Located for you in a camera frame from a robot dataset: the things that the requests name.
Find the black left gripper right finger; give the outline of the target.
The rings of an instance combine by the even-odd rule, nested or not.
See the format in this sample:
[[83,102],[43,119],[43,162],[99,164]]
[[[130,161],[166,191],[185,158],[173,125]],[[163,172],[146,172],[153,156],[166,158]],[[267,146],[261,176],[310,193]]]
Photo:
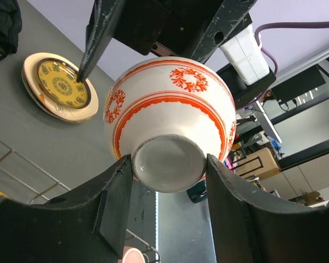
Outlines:
[[206,184],[218,262],[329,262],[329,206],[276,197],[207,156]]

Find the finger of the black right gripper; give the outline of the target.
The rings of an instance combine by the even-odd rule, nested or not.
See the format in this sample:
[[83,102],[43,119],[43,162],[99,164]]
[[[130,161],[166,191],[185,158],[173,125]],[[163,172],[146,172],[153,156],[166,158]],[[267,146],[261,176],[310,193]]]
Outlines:
[[96,67],[114,36],[125,1],[98,0],[86,28],[86,49],[77,74],[77,82],[85,81]]
[[222,44],[252,23],[249,11],[256,0],[223,1],[211,21],[199,30],[189,47],[189,59],[204,64]]

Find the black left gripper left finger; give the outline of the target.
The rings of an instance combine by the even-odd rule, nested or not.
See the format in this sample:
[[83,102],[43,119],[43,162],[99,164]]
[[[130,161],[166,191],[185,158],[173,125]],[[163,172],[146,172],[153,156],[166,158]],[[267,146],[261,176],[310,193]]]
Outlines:
[[45,204],[0,197],[0,262],[117,262],[132,183],[131,157],[125,155]]

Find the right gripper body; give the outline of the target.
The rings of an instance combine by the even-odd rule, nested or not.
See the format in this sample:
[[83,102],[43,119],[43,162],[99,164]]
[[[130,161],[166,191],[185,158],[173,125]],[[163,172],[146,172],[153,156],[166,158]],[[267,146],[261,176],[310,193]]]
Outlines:
[[142,55],[188,58],[223,1],[126,1],[114,38]]

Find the yellow patterned small plate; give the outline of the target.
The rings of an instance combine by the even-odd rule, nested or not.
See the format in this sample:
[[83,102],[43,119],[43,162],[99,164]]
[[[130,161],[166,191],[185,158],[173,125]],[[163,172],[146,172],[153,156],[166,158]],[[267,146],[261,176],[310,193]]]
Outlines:
[[67,62],[45,58],[38,62],[36,71],[40,86],[55,102],[73,109],[90,104],[89,85],[77,81],[77,70]]

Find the white orange patterned bowl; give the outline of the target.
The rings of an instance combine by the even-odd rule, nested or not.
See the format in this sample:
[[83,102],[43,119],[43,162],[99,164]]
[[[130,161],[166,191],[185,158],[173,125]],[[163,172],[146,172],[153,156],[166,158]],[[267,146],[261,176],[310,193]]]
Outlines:
[[236,132],[228,85],[190,59],[141,62],[114,84],[104,106],[106,141],[116,158],[130,155],[134,177],[162,193],[205,178],[206,157],[224,161]]

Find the beige bird plate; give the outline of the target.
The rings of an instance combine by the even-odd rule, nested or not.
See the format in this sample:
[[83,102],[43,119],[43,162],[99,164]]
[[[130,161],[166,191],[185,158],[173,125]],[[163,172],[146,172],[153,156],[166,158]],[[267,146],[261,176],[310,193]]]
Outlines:
[[90,104],[82,109],[73,109],[55,102],[40,86],[37,77],[37,64],[40,60],[45,58],[55,58],[67,62],[74,67],[78,72],[78,67],[68,59],[53,53],[34,53],[25,58],[22,66],[22,80],[24,86],[33,100],[41,109],[51,116],[70,123],[81,123],[91,119],[96,115],[99,109],[98,95],[91,84],[90,80],[86,79],[86,83],[90,87],[91,101]]

